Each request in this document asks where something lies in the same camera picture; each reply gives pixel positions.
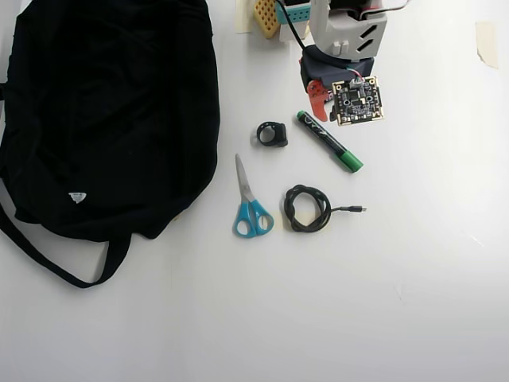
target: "bag strap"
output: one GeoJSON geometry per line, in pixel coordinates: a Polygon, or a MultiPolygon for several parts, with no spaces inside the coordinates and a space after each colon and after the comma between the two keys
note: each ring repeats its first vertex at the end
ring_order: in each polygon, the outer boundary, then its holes
{"type": "Polygon", "coordinates": [[[44,255],[42,255],[29,241],[23,236],[21,231],[14,226],[13,222],[9,219],[4,211],[2,205],[0,205],[0,229],[19,247],[38,262],[43,267],[49,269],[55,275],[60,276],[62,279],[71,283],[75,287],[79,287],[82,289],[86,289],[89,287],[93,287],[94,285],[99,285],[107,281],[113,274],[117,271],[122,261],[126,258],[126,254],[129,251],[130,246],[130,237],[122,237],[111,240],[108,244],[108,251],[106,254],[106,262],[104,264],[103,273],[101,277],[97,281],[93,283],[86,283],[64,269],[60,268],[58,265],[47,259],[44,255]]]}

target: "circuit board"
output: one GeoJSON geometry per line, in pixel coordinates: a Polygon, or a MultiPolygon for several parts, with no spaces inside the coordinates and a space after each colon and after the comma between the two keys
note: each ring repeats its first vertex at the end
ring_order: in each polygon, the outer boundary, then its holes
{"type": "Polygon", "coordinates": [[[383,119],[382,99],[376,77],[335,82],[332,91],[340,126],[383,119]]]}

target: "coiled cable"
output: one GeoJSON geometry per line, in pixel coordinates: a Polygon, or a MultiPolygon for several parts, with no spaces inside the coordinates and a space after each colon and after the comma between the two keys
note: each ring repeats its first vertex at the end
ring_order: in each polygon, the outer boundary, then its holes
{"type": "Polygon", "coordinates": [[[335,211],[345,211],[345,212],[364,212],[366,209],[360,205],[353,205],[350,207],[338,207],[331,208],[331,203],[323,192],[319,189],[315,189],[313,187],[306,187],[305,185],[296,185],[292,189],[289,189],[286,192],[285,204],[284,204],[285,214],[288,218],[292,229],[295,232],[318,232],[323,227],[328,224],[328,221],[331,219],[331,215],[335,211]],[[307,193],[310,195],[318,205],[320,210],[320,215],[309,225],[304,225],[295,217],[295,207],[293,206],[293,202],[295,198],[301,195],[302,193],[307,193]]]}

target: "black marker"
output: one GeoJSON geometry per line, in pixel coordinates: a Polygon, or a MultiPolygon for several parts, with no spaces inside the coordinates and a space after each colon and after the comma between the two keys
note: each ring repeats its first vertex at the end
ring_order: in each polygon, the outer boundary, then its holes
{"type": "Polygon", "coordinates": [[[357,159],[357,157],[348,151],[341,143],[337,142],[336,139],[329,134],[320,124],[305,111],[299,111],[297,113],[297,119],[304,126],[306,126],[313,134],[316,135],[323,143],[325,143],[329,149],[331,149],[338,159],[344,163],[353,173],[360,170],[364,164],[357,159]]]}

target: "white label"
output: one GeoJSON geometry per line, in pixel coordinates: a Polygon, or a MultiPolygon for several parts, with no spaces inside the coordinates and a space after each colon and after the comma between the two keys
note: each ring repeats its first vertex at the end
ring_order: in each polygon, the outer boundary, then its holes
{"type": "Polygon", "coordinates": [[[87,197],[86,193],[69,193],[69,196],[76,202],[78,205],[82,201],[85,200],[85,197],[87,197]]]}

